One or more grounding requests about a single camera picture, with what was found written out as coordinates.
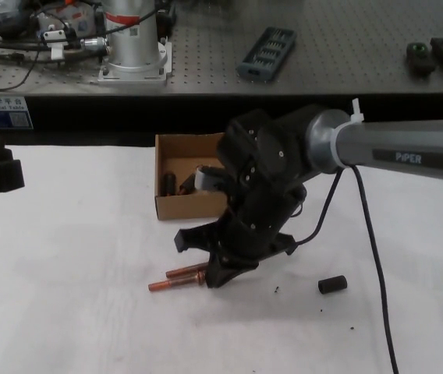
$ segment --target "sign label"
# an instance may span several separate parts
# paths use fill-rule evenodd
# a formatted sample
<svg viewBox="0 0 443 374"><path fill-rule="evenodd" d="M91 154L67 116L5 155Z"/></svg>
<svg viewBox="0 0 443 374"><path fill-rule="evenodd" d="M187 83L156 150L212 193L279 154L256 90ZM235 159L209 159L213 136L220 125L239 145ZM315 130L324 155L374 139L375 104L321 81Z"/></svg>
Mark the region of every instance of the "sign label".
<svg viewBox="0 0 443 374"><path fill-rule="evenodd" d="M404 150L372 150L372 157L377 161L409 164L443 170L443 153L411 152Z"/></svg>
<svg viewBox="0 0 443 374"><path fill-rule="evenodd" d="M21 96L0 96L0 129L32 129L26 99Z"/></svg>
<svg viewBox="0 0 443 374"><path fill-rule="evenodd" d="M126 25L136 23L140 17L136 16L115 16L111 13L105 13L105 28L107 31L117 29ZM135 25L124 30L116 31L116 34L127 37L140 37L140 26Z"/></svg>

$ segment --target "metal bracket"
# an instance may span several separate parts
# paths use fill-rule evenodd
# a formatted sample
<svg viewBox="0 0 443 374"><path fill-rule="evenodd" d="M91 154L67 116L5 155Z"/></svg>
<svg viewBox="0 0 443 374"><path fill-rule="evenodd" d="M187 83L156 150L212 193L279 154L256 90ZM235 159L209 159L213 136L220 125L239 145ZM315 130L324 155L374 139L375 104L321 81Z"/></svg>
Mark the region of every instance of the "metal bracket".
<svg viewBox="0 0 443 374"><path fill-rule="evenodd" d="M50 43L50 41L66 39L66 32L64 30L45 31L43 37L47 42L47 46L51 49L51 59L54 61L63 60L64 46L69 45L69 43L67 41Z"/></svg>
<svg viewBox="0 0 443 374"><path fill-rule="evenodd" d="M198 191L224 191L222 186L229 181L230 176L225 169L201 166L196 170L195 187Z"/></svg>

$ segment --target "cardboard box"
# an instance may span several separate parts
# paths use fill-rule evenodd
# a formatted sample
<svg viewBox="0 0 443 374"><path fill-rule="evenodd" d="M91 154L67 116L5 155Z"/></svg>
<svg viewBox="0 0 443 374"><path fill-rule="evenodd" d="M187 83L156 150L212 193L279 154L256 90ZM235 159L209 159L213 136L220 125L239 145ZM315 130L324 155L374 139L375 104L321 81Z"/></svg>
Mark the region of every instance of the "cardboard box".
<svg viewBox="0 0 443 374"><path fill-rule="evenodd" d="M176 190L195 172L197 166L222 165L216 157L216 145L223 134L157 135L155 202L158 219L177 220L219 217L226 208L222 192L195 191L191 195L161 196L162 176L170 171L176 175Z"/></svg>

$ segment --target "silver cylinder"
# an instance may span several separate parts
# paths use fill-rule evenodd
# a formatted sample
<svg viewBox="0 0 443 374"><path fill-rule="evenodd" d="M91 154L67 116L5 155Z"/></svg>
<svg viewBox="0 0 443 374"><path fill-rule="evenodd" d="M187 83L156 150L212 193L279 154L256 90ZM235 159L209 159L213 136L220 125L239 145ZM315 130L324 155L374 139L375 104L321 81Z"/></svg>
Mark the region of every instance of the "silver cylinder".
<svg viewBox="0 0 443 374"><path fill-rule="evenodd" d="M103 37L82 39L81 47L88 51L100 51L101 49L106 49L107 41Z"/></svg>
<svg viewBox="0 0 443 374"><path fill-rule="evenodd" d="M107 30L129 24L153 10L154 0L105 0ZM108 35L108 43L109 65L115 69L139 72L161 61L155 15L138 26Z"/></svg>

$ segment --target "black mount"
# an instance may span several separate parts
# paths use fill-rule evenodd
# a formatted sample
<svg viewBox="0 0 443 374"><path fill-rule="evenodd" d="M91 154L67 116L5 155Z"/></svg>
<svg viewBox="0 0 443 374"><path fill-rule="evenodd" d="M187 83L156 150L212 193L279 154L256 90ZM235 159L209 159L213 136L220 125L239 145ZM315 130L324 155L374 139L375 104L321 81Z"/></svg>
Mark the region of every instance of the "black mount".
<svg viewBox="0 0 443 374"><path fill-rule="evenodd" d="M179 230L175 236L178 252L197 248L209 252L209 264L206 269L206 285L219 288L240 274L255 270L259 260L245 259L224 248L218 237L218 222L205 224L197 228ZM296 249L296 241L291 235L278 233L265 252L274 256L282 252L291 255Z"/></svg>
<svg viewBox="0 0 443 374"><path fill-rule="evenodd" d="M296 250L294 238L279 231L306 198L302 180L316 173L301 157L305 128L297 131L289 123L296 118L307 123L303 114L310 113L275 122L263 111L253 111L233 119L217 147L225 169L198 170L196 188L224 192L228 207L211 224L180 230L175 244L179 252L209 252L209 288L255 270L263 259Z"/></svg>

